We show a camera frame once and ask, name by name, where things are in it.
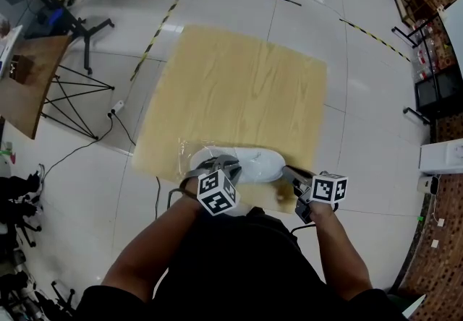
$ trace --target caution tape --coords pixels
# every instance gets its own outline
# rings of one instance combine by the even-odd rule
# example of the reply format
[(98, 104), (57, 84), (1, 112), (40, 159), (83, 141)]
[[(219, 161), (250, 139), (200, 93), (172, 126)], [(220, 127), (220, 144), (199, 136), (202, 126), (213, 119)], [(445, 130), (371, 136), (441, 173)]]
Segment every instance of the caution tape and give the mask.
[[(159, 34), (161, 33), (162, 31), (162, 28), (164, 26), (164, 24), (166, 24), (166, 21), (167, 19), (170, 17), (171, 13), (174, 11), (174, 9), (177, 7), (178, 3), (179, 3), (180, 0), (175, 0), (174, 4), (172, 4), (172, 6), (170, 7), (170, 9), (168, 10), (166, 16), (164, 17), (164, 19), (162, 19), (162, 22), (161, 24), (159, 25), (159, 28), (158, 30), (156, 31), (156, 34), (154, 35), (154, 37), (151, 39), (151, 42), (150, 44), (148, 45), (148, 47), (146, 48), (145, 52), (143, 53), (142, 57), (140, 58), (140, 62), (137, 64), (137, 67), (135, 68), (135, 71), (133, 72), (133, 75), (130, 77), (130, 81), (133, 81), (133, 79), (137, 76), (138, 72), (140, 71), (140, 68), (142, 67), (143, 65), (143, 62), (146, 60), (146, 58), (148, 57), (148, 53), (150, 52), (151, 48), (153, 47), (153, 44), (154, 42), (156, 41), (156, 38), (159, 36)], [(292, 4), (295, 4), (297, 6), (302, 6), (301, 4), (299, 4), (298, 2), (295, 2), (295, 1), (291, 1), (291, 0), (283, 0), (283, 1), (286, 1), (286, 2), (291, 2)]]
[(364, 32), (364, 34), (366, 35), (369, 35), (370, 37), (373, 37), (375, 38), (376, 40), (378, 40), (379, 42), (381, 42), (384, 46), (387, 46), (389, 47), (393, 52), (395, 53), (398, 53), (401, 57), (403, 57), (404, 59), (410, 61), (410, 59), (408, 59), (403, 53), (401, 53), (400, 51), (396, 50), (394, 47), (392, 47), (391, 45), (389, 45), (388, 43), (384, 42), (383, 40), (381, 40), (380, 38), (376, 37), (375, 35), (371, 34), (370, 32), (367, 32), (366, 30), (364, 30), (363, 28), (355, 25), (355, 24), (352, 24), (351, 22), (348, 22), (347, 20), (344, 20), (344, 19), (339, 19), (341, 20), (342, 22), (345, 22), (347, 23), (348, 25), (350, 25), (351, 27), (353, 28), (357, 28), (358, 30), (361, 30), (362, 32)]

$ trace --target desk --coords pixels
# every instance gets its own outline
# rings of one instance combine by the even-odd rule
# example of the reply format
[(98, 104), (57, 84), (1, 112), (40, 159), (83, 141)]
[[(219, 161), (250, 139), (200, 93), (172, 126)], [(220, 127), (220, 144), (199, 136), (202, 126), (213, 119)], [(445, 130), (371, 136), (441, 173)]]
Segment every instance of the desk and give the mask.
[[(71, 39), (72, 38), (67, 35), (60, 35), (56, 37), (36, 38), (34, 40), (26, 40), (22, 42), (18, 45), (18, 48), (14, 53), (26, 56), (33, 62), (33, 66), (27, 76), (25, 84), (21, 85), (9, 77), (4, 77), (0, 80), (0, 115), (2, 115), (9, 123), (12, 124), (12, 126), (17, 128), (30, 139), (35, 139), (39, 118), (40, 116), (44, 116), (57, 121), (63, 126), (73, 129), (80, 134), (91, 137), (94, 140), (98, 140), (98, 136), (93, 134), (81, 115), (79, 115), (75, 110), (70, 98), (87, 95), (89, 93), (114, 90), (114, 87), (60, 65), (61, 59), (63, 58)], [(73, 74), (80, 75), (81, 77), (85, 77), (89, 81), (96, 82), (98, 84), (93, 85), (90, 83), (61, 82), (59, 77), (55, 75), (58, 67), (68, 70)], [(64, 97), (53, 100), (46, 98), (51, 83), (58, 84)], [(97, 87), (98, 89), (68, 96), (63, 85), (90, 86)], [(77, 121), (73, 120), (55, 104), (55, 102), (61, 100), (68, 101), (72, 110), (77, 115)], [(42, 112), (43, 105), (47, 103), (51, 104), (59, 111), (59, 113), (70, 120), (75, 127), (65, 124), (52, 116), (44, 114)]]
[[(325, 94), (322, 61), (257, 38), (187, 26), (151, 99), (133, 165), (178, 181), (181, 139), (266, 147), (311, 169)], [(293, 213), (296, 198), (279, 183), (238, 190), (251, 205)]]
[(70, 41), (68, 36), (59, 36), (20, 43), (15, 53), (34, 62), (26, 83), (21, 85), (7, 75), (0, 80), (0, 114), (31, 139), (35, 138), (46, 94)]

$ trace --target black cable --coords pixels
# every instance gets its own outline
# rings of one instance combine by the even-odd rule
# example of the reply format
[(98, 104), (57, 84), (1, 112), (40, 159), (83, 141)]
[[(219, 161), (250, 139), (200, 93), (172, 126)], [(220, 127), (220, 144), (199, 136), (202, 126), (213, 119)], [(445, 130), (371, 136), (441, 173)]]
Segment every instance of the black cable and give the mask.
[(156, 181), (158, 182), (158, 194), (156, 195), (156, 205), (154, 207), (154, 219), (158, 219), (158, 204), (159, 204), (159, 192), (161, 191), (161, 183), (159, 182), (159, 178), (156, 176)]
[(122, 123), (122, 121), (119, 119), (119, 117), (116, 115), (116, 112), (114, 111), (114, 109), (111, 110), (111, 113), (116, 117), (116, 119), (119, 121), (119, 123), (121, 124), (122, 128), (124, 129), (125, 133), (127, 133), (127, 136), (129, 137), (129, 140), (130, 142), (134, 145), (134, 146), (137, 146), (137, 144), (135, 144), (132, 140), (132, 138), (130, 137), (130, 133), (129, 131), (127, 131), (127, 128), (125, 128), (125, 125)]
[[(336, 211), (338, 210), (338, 208), (339, 208), (339, 203), (335, 203), (335, 204), (334, 204), (333, 212), (336, 212)], [(314, 224), (314, 223), (311, 223), (311, 224), (309, 224), (309, 225), (304, 225), (304, 226), (296, 227), (296, 228), (293, 228), (293, 229), (291, 230), (290, 233), (292, 234), (293, 232), (295, 232), (295, 231), (297, 231), (297, 230), (300, 230), (301, 228), (314, 227), (314, 226), (315, 226), (315, 224)]]
[(30, 8), (29, 0), (25, 0), (25, 1), (26, 1), (27, 10), (29, 10), (30, 13), (31, 13), (32, 15), (34, 15), (34, 17), (37, 17), (38, 12), (34, 12), (34, 11)]
[(315, 226), (315, 224), (314, 224), (314, 223), (311, 223), (310, 225), (305, 225), (305, 226), (296, 227), (296, 228), (293, 228), (293, 229), (291, 230), (290, 233), (292, 234), (293, 232), (295, 232), (295, 231), (297, 231), (297, 230), (300, 230), (300, 229), (302, 229), (302, 228), (314, 227), (314, 226)]
[(60, 164), (62, 161), (64, 161), (66, 158), (68, 158), (69, 156), (71, 156), (72, 154), (74, 154), (76, 151), (78, 151), (78, 150), (80, 150), (80, 149), (83, 149), (83, 148), (85, 148), (85, 147), (89, 147), (89, 146), (91, 146), (91, 145), (93, 145), (93, 144), (95, 144), (95, 143), (101, 141), (109, 132), (111, 132), (111, 130), (113, 129), (113, 124), (114, 124), (114, 123), (113, 123), (113, 119), (112, 119), (112, 118), (109, 118), (109, 119), (111, 120), (111, 127), (109, 127), (109, 130), (107, 131), (107, 133), (105, 133), (100, 139), (95, 140), (95, 141), (91, 142), (91, 143), (88, 144), (88, 145), (78, 147), (76, 150), (74, 150), (73, 152), (69, 153), (69, 154), (66, 155), (64, 158), (62, 158), (60, 161), (58, 161), (58, 162), (56, 162), (54, 165), (52, 165), (52, 166), (50, 167), (50, 169), (47, 171), (47, 173), (45, 174), (45, 176), (43, 177), (42, 182), (45, 181), (45, 178), (48, 176), (48, 174), (50, 173), (50, 171), (51, 171), (55, 166), (57, 166), (57, 165)]
[(191, 197), (192, 199), (196, 200), (196, 194), (193, 194), (192, 192), (189, 192), (188, 190), (180, 189), (180, 188), (173, 189), (173, 190), (169, 191), (169, 197), (167, 198), (167, 209), (169, 209), (171, 207), (172, 194), (175, 193), (175, 192), (181, 192), (181, 193), (187, 195), (188, 197)]

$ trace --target white floor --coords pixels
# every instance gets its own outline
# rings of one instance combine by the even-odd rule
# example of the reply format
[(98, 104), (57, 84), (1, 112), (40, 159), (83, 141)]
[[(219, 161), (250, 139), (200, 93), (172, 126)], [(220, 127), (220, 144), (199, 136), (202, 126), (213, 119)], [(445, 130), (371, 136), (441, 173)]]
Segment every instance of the white floor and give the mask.
[[(420, 214), (417, 166), (429, 130), (402, 114), (403, 107), (415, 103), (409, 62), (339, 18), (410, 55), (407, 44), (391, 32), (400, 24), (394, 1), (324, 0), (323, 5), (295, 0), (299, 7), (281, 0), (181, 0), (131, 83), (138, 58), (173, 1), (85, 0), (76, 5), (75, 13), (87, 17), (89, 26), (107, 17), (116, 24), (94, 37), (91, 54), (94, 78), (114, 85), (115, 91), (74, 101), (88, 126), (102, 135), (109, 128), (106, 112), (122, 99), (127, 106), (120, 116), (136, 140), (165, 61), (186, 24), (223, 27), (324, 60), (327, 99), (313, 170), (349, 176), (348, 198), (337, 214), (366, 261), (373, 285), (391, 286)], [(76, 42), (63, 64), (83, 72), (81, 48)], [(62, 70), (60, 75), (61, 80), (76, 77)], [(71, 85), (66, 89), (76, 91)], [(49, 97), (57, 96), (59, 89), (52, 87)], [(13, 172), (27, 176), (37, 163), (49, 168), (90, 140), (42, 119), (35, 141), (9, 125), (4, 141), (12, 141), (17, 152)], [(132, 170), (131, 152), (124, 130), (115, 123), (102, 143), (75, 153), (48, 175), (42, 194), (45, 212), (39, 218), (43, 231), (35, 235), (36, 248), (25, 247), (28, 267), (45, 291), (60, 278), (80, 296), (101, 281), (124, 246), (153, 220), (156, 179)], [(174, 184), (161, 183), (162, 212)], [(289, 228), (301, 224), (295, 215), (269, 214)], [(321, 275), (315, 230), (298, 231), (298, 237)]]

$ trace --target power strip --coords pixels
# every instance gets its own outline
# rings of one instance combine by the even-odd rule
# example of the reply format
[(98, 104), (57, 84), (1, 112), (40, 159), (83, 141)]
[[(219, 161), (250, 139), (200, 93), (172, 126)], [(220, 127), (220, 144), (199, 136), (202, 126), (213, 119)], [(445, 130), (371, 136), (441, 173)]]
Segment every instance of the power strip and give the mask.
[(108, 117), (108, 119), (110, 119), (109, 114), (111, 114), (111, 113), (112, 113), (112, 114), (118, 114), (118, 113), (122, 110), (122, 108), (124, 108), (124, 105), (125, 105), (125, 104), (124, 104), (124, 101), (119, 100), (119, 101), (116, 103), (116, 105), (113, 106), (113, 107), (111, 108), (111, 110), (108, 112), (108, 114), (106, 114), (106, 116)]

